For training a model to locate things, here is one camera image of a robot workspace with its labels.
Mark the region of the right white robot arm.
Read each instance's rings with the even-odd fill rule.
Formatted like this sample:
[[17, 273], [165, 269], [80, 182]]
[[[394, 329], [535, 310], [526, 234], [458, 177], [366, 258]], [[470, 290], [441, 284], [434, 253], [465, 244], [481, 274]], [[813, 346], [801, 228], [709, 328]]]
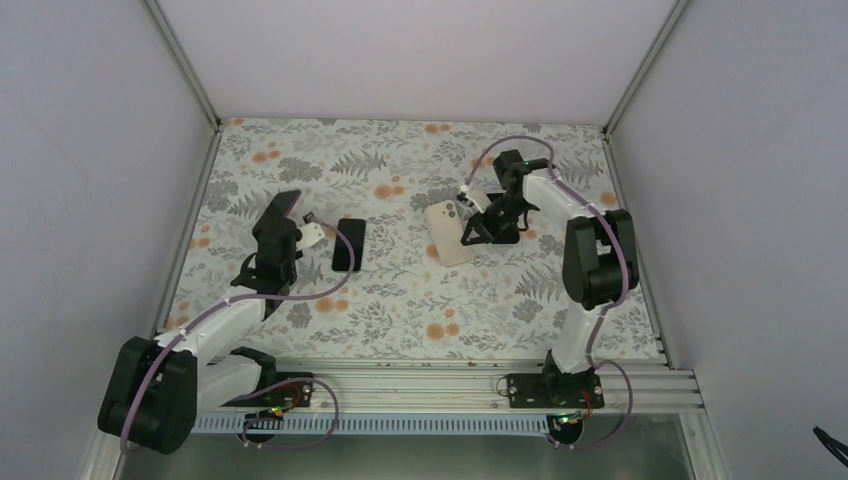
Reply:
[[562, 344], [549, 350], [541, 391], [555, 407], [565, 407], [589, 392], [599, 366], [593, 345], [607, 313], [639, 283], [633, 218], [625, 209], [602, 211], [567, 186], [553, 160], [526, 160], [516, 150], [501, 152], [494, 169], [502, 191], [496, 199], [461, 185], [458, 198], [475, 209], [461, 242], [507, 244], [519, 237], [519, 223], [541, 212], [565, 229], [562, 282], [570, 303]]

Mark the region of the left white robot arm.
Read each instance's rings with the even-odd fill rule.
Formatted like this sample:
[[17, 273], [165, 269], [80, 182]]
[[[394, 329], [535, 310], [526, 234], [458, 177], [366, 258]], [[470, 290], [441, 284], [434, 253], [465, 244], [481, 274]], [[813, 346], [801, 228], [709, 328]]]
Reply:
[[252, 229], [256, 251], [218, 304], [174, 330], [122, 345], [98, 412], [101, 432], [170, 454], [197, 417], [240, 396], [255, 405], [276, 396], [271, 356], [229, 346], [267, 320], [297, 279], [304, 234], [290, 214], [300, 195], [290, 190], [272, 198]]

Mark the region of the black phone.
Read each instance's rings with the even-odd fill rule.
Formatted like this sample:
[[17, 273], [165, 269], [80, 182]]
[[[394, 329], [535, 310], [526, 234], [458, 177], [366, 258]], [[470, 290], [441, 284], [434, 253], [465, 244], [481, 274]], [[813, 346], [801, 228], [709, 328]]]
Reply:
[[366, 221], [359, 218], [343, 218], [336, 225], [337, 238], [334, 244], [331, 269], [345, 272], [352, 269], [359, 272], [364, 252]]

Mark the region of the pink phone case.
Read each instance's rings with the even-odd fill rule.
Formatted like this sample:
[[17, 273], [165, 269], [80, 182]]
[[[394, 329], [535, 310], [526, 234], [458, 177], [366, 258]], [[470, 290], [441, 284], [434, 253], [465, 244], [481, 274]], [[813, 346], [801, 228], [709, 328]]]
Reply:
[[443, 266], [455, 267], [473, 260], [472, 249], [461, 243], [464, 229], [452, 200], [430, 205], [424, 214]]

